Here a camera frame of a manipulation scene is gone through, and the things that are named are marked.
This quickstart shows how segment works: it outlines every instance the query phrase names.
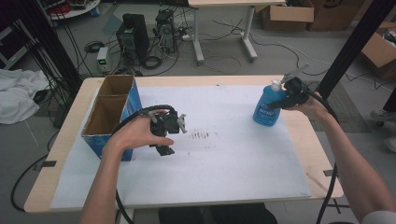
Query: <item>blue cardboard box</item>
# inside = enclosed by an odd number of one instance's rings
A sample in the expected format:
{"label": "blue cardboard box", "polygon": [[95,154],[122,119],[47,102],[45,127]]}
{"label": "blue cardboard box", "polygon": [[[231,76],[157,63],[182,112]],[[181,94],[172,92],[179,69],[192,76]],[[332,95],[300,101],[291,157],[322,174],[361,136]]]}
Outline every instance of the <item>blue cardboard box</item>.
{"label": "blue cardboard box", "polygon": [[[107,76],[99,89],[81,136],[101,158],[102,150],[117,125],[142,108],[133,76]],[[122,154],[122,161],[132,159],[133,149]]]}

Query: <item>white paper sheet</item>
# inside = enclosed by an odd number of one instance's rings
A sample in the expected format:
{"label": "white paper sheet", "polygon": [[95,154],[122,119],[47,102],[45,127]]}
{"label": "white paper sheet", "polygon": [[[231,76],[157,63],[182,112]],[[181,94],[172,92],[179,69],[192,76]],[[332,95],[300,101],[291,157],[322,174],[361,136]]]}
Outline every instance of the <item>white paper sheet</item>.
{"label": "white paper sheet", "polygon": [[[138,87],[143,107],[171,105],[187,133],[171,156],[155,147],[122,162],[118,190],[126,206],[152,207],[307,198],[311,191],[282,117],[254,122],[260,86]],[[99,159],[79,136],[64,164],[51,208],[81,208]]]}

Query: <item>black pole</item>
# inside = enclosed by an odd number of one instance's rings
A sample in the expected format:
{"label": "black pole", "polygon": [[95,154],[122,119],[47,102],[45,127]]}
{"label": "black pole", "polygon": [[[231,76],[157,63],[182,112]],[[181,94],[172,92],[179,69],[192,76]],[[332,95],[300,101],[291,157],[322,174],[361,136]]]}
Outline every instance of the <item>black pole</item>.
{"label": "black pole", "polygon": [[18,14],[18,18],[31,36],[36,38],[47,52],[58,73],[64,79],[70,97],[74,98],[82,84],[82,79],[62,42],[50,27],[50,23],[38,2],[36,0],[16,0],[11,4],[14,6],[13,11]]}
{"label": "black pole", "polygon": [[318,86],[317,91],[324,100],[395,5],[396,0],[374,0],[367,9]]}
{"label": "black pole", "polygon": [[393,89],[393,92],[385,103],[384,110],[388,112],[396,112],[396,87]]}

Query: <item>white towel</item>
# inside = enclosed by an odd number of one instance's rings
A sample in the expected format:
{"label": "white towel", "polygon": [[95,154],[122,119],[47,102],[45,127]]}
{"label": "white towel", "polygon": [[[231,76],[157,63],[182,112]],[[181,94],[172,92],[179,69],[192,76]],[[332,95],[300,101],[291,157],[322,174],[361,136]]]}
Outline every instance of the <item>white towel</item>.
{"label": "white towel", "polygon": [[33,101],[35,93],[48,85],[42,71],[0,69],[0,123],[13,124],[31,117],[39,108]]}

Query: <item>pen marks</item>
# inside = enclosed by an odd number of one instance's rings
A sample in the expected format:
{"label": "pen marks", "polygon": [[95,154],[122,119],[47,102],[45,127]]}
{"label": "pen marks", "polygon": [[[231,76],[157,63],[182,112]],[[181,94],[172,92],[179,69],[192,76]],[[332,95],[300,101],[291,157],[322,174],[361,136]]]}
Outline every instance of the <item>pen marks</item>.
{"label": "pen marks", "polygon": [[201,139],[201,138],[209,138],[210,134],[206,131],[199,131],[199,130],[193,130],[190,134],[190,138],[192,139]]}

